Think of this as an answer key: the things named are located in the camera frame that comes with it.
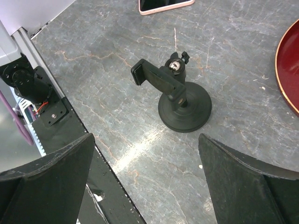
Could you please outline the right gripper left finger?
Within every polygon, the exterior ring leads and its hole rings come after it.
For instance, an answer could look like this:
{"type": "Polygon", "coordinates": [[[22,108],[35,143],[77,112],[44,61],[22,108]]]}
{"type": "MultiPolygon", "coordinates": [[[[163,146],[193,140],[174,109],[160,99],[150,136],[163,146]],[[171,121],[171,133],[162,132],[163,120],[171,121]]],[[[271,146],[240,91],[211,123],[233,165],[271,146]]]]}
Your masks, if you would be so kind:
{"type": "Polygon", "coordinates": [[[95,139],[67,146],[0,174],[2,224],[74,224],[84,196],[95,139]]]}

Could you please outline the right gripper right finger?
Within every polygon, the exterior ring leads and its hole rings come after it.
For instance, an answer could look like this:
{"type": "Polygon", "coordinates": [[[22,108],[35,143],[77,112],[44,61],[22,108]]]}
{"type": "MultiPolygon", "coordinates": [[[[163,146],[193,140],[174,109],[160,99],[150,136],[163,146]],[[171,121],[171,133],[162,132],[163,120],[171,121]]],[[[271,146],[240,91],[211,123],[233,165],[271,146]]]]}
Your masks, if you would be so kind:
{"type": "Polygon", "coordinates": [[[219,224],[297,224],[299,174],[200,134],[199,154],[219,224]]]}

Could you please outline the black phone stand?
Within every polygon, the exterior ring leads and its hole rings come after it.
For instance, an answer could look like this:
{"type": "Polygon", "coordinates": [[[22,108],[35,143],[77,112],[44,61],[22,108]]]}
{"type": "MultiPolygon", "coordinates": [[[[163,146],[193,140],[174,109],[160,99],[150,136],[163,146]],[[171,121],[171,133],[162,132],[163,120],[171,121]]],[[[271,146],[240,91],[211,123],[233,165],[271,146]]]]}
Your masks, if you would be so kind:
{"type": "Polygon", "coordinates": [[[136,85],[148,81],[162,92],[158,102],[159,116],[168,128],[179,133],[200,129],[212,111],[208,92],[199,84],[185,80],[189,59],[185,51],[181,55],[174,52],[160,68],[145,59],[131,68],[136,85]]]}

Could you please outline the phone with pink case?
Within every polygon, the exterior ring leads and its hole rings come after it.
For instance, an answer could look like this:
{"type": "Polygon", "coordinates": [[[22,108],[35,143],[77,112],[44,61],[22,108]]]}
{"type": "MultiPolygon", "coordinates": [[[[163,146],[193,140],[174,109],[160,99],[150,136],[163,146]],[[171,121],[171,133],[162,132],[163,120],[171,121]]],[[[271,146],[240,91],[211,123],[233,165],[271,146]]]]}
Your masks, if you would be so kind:
{"type": "Polygon", "coordinates": [[[194,2],[195,0],[139,0],[138,8],[141,15],[149,15],[190,6],[194,2]]]}

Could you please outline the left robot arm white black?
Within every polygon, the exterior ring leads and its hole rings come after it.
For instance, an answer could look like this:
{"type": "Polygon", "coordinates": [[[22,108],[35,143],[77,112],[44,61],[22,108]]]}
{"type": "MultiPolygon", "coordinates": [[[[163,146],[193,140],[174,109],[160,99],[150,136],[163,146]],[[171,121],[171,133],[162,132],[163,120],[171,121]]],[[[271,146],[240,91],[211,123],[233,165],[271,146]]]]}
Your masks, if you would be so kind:
{"type": "Polygon", "coordinates": [[[21,98],[41,104],[50,97],[51,87],[38,77],[27,57],[21,57],[0,67],[0,78],[21,98]]]}

